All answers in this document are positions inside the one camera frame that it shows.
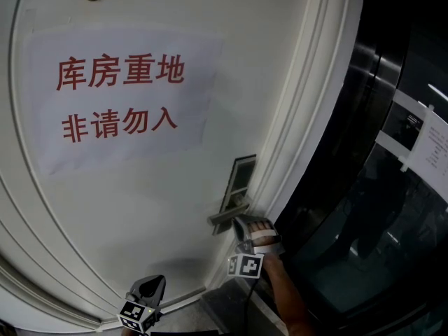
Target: door trim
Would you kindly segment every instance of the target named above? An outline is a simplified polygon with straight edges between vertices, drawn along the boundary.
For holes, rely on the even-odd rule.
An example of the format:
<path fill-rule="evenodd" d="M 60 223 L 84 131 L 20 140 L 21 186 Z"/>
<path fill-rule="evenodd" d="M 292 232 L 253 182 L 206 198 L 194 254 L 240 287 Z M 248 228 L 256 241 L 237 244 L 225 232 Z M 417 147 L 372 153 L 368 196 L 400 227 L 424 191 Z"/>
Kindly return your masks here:
<path fill-rule="evenodd" d="M 197 302 L 201 299 L 201 297 L 203 296 L 203 294 L 205 294 L 207 292 L 207 289 L 205 287 L 203 288 L 199 288 L 191 293 L 188 293 L 187 295 L 178 297 L 175 300 L 169 301 L 169 302 L 165 302 L 160 304 L 160 307 L 162 308 L 160 310 L 160 312 L 162 312 L 162 314 L 166 315 L 166 314 L 170 314 L 172 312 L 175 312 L 178 309 L 182 309 L 185 306 L 188 306 L 194 302 Z M 119 320 L 114 317 L 114 318 L 108 318 L 107 320 L 103 320 L 101 322 L 101 326 L 98 327 L 98 329 L 96 329 L 96 332 L 99 331 L 104 331 L 104 330 L 110 330 L 112 328 L 120 328 L 122 327 L 121 322 L 119 322 Z"/>
<path fill-rule="evenodd" d="M 305 172 L 349 66 L 363 0 L 308 0 L 275 117 L 249 186 L 275 221 Z"/>
<path fill-rule="evenodd" d="M 101 325 L 101 321 L 98 318 L 64 304 L 34 285 L 1 256 L 0 285 L 28 305 L 68 323 L 91 330 L 95 330 Z"/>
<path fill-rule="evenodd" d="M 365 0 L 356 47 L 335 112 L 306 173 L 276 222 L 283 234 L 286 266 L 331 214 L 371 153 L 399 84 L 410 33 L 411 1 Z M 293 280 L 300 280 L 311 313 L 332 334 L 364 335 L 401 317 L 403 311 L 395 301 L 404 300 L 403 295 L 409 293 L 401 280 L 393 293 L 387 290 L 339 313 L 307 287 L 300 275 L 293 274 L 293 268 L 289 271 Z M 413 306 L 408 302 L 406 307 Z"/>

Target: glass panel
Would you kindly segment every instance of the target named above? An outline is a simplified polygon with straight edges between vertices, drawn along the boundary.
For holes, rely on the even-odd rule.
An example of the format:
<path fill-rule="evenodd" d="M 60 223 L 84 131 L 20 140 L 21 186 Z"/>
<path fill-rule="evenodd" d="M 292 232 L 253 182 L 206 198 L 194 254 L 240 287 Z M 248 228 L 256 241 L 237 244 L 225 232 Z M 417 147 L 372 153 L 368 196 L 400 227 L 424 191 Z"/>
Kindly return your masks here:
<path fill-rule="evenodd" d="M 426 106 L 432 104 L 434 112 L 448 121 L 448 98 L 434 90 L 448 96 L 448 36 L 437 28 L 425 26 L 424 21 L 412 27 L 398 89 Z"/>
<path fill-rule="evenodd" d="M 390 336 L 448 335 L 448 302 L 443 302 L 410 325 L 392 332 Z"/>
<path fill-rule="evenodd" d="M 411 150 L 422 125 L 423 121 L 420 118 L 394 102 L 383 126 L 383 132 Z"/>
<path fill-rule="evenodd" d="M 448 234 L 447 203 L 376 145 L 292 267 L 346 312 L 392 286 Z"/>

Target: door frame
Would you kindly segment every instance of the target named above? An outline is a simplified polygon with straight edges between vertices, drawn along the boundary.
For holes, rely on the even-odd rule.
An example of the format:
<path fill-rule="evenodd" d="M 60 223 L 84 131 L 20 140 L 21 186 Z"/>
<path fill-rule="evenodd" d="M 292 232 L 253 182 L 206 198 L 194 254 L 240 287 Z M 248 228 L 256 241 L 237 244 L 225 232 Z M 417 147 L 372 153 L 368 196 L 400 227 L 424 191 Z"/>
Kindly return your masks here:
<path fill-rule="evenodd" d="M 294 255 L 331 214 L 355 182 L 389 114 L 410 37 L 412 0 L 365 0 L 356 47 L 332 118 L 276 221 L 288 257 Z M 385 335 L 403 327 L 440 301 L 444 241 L 421 265 L 381 294 L 338 313 L 300 280 L 310 312 L 334 335 Z M 437 275 L 433 281 L 427 275 Z M 414 285 L 421 285 L 415 290 Z"/>
<path fill-rule="evenodd" d="M 309 35 L 297 36 L 276 116 L 248 189 L 253 199 L 248 213 L 273 222 L 305 173 L 333 113 L 354 51 L 363 0 L 308 0 L 307 5 L 302 30 Z M 227 232 L 207 289 L 228 280 L 227 259 L 235 245 L 233 231 Z"/>

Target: white paper notice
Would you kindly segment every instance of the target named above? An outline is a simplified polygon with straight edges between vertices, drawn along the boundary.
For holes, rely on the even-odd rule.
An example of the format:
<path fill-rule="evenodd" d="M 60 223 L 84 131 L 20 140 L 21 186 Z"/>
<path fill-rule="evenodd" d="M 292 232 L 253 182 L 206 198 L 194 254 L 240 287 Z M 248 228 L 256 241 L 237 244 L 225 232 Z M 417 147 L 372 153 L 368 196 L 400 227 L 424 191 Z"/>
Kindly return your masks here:
<path fill-rule="evenodd" d="M 408 165 L 448 202 L 448 124 L 428 111 Z"/>
<path fill-rule="evenodd" d="M 200 145 L 221 46 L 162 29 L 32 34 L 21 105 L 40 173 Z"/>

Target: white door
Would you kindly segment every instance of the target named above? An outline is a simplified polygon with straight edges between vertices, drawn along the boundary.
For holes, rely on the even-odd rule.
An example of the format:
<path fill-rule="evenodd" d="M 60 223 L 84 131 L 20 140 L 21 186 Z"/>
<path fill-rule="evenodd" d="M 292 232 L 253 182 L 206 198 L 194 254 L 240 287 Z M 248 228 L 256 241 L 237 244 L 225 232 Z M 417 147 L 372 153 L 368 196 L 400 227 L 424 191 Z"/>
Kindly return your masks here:
<path fill-rule="evenodd" d="M 100 320 L 113 318 L 132 283 L 151 274 L 167 278 L 164 303 L 203 291 L 225 238 L 211 235 L 207 217 L 220 208 L 233 162 L 257 155 L 249 196 L 257 212 L 272 208 L 326 92 L 348 1 L 20 0 L 12 98 L 2 97 L 0 108 L 1 253 L 37 286 Z M 223 38 L 202 143 L 42 176 L 24 122 L 23 41 L 61 25 L 119 22 Z"/>

